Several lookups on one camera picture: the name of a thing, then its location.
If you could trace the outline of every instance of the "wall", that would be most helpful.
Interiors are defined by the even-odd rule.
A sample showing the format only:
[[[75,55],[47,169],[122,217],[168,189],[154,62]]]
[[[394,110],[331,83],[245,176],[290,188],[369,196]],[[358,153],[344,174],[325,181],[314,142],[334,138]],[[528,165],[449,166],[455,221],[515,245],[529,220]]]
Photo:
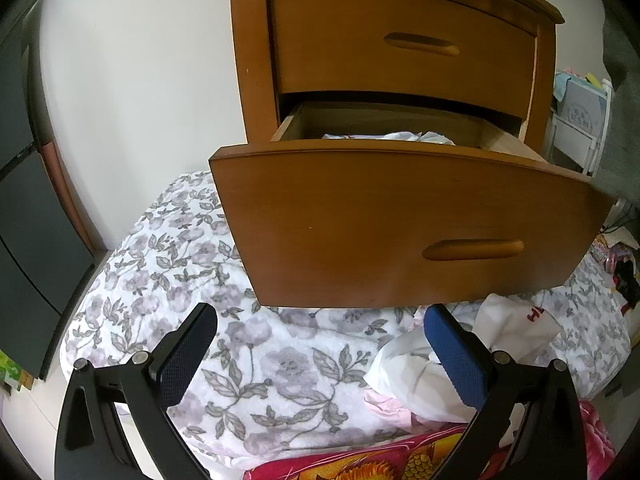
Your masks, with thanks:
[[[592,72],[598,79],[609,75],[602,62],[601,0],[547,0],[554,4],[565,23],[558,25],[556,70],[571,68],[579,74]]]
[[[107,248],[178,174],[246,142],[229,0],[44,0],[40,71],[62,162]]]

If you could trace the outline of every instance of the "blue gripper pad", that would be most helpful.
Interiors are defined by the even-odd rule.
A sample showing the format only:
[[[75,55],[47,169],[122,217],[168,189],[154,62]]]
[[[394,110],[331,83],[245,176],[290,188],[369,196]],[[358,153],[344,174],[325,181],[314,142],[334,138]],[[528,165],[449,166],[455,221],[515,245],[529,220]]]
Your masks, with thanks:
[[[465,332],[444,305],[424,314],[424,335],[440,359],[462,402],[480,411],[488,395],[491,369],[488,350],[475,334]],[[474,352],[485,355],[475,356]]]

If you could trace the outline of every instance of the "drawer handle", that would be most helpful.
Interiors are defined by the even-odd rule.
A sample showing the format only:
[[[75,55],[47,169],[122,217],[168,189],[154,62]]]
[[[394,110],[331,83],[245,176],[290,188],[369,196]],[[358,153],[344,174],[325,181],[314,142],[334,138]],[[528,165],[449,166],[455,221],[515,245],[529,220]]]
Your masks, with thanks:
[[[434,262],[511,258],[524,250],[522,240],[441,240],[422,251]]]
[[[460,49],[450,41],[407,32],[390,32],[385,36],[385,43],[398,48],[422,50],[449,57],[456,57],[460,54]]]

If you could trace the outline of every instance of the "white cloth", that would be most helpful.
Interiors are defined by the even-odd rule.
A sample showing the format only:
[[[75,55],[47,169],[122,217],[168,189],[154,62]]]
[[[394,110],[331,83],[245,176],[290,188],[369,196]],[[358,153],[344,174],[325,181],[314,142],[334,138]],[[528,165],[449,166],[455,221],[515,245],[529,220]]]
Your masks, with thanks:
[[[503,350],[518,362],[530,362],[538,349],[558,335],[560,326],[543,310],[491,294],[480,307],[472,331],[490,351]],[[385,345],[364,379],[377,393],[398,399],[427,420],[469,422],[476,414],[460,400],[421,328]],[[512,413],[512,426],[519,424],[519,413],[520,408]],[[506,438],[513,437],[511,430]]]
[[[324,134],[323,139],[385,139],[385,140],[416,140],[418,142],[432,142],[433,144],[455,144],[447,139],[447,137],[437,134],[436,132],[427,132],[425,134],[412,134],[411,132],[395,132],[386,135],[330,135]]]

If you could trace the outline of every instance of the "floral bedspread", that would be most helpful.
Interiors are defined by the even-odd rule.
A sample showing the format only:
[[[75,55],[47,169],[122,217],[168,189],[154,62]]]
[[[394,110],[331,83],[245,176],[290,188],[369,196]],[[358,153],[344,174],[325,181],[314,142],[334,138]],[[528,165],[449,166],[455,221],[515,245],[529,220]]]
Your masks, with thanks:
[[[562,325],[542,358],[567,360],[580,393],[604,386],[629,354],[622,315],[593,270],[583,260],[565,287],[530,298]],[[201,301],[215,307],[218,333],[168,409],[196,456],[248,469],[405,435],[366,408],[362,377],[382,345],[412,328],[416,308],[261,306],[208,172],[178,177],[109,257],[61,346],[66,377],[79,357],[100,367],[152,350]],[[456,311],[472,323],[477,309]]]

